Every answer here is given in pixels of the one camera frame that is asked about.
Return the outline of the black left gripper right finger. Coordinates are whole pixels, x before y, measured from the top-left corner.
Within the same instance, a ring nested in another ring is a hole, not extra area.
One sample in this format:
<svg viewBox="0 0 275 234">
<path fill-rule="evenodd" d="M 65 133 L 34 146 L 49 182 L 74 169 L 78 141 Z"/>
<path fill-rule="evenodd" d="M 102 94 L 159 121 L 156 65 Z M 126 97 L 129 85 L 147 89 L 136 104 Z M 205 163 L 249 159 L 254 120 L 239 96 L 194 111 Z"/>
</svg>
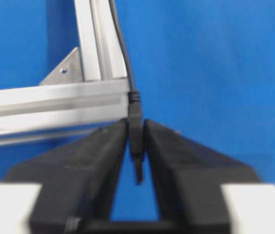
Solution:
<svg viewBox="0 0 275 234">
<path fill-rule="evenodd" d="M 160 218 L 175 223 L 181 234 L 228 234 L 220 186 L 260 183 L 254 169 L 150 119 L 144 139 Z"/>
</svg>

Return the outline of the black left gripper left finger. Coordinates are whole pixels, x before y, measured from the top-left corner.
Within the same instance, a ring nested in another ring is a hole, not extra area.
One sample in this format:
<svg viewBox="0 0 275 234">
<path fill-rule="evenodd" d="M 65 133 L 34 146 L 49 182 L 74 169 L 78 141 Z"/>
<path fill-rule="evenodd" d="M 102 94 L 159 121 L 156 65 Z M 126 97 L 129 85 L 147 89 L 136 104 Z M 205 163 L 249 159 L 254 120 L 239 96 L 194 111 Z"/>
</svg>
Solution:
<svg viewBox="0 0 275 234">
<path fill-rule="evenodd" d="M 41 185 L 29 218 L 31 232 L 76 233 L 92 219 L 107 220 L 126 141 L 122 119 L 13 166 L 4 182 Z"/>
</svg>

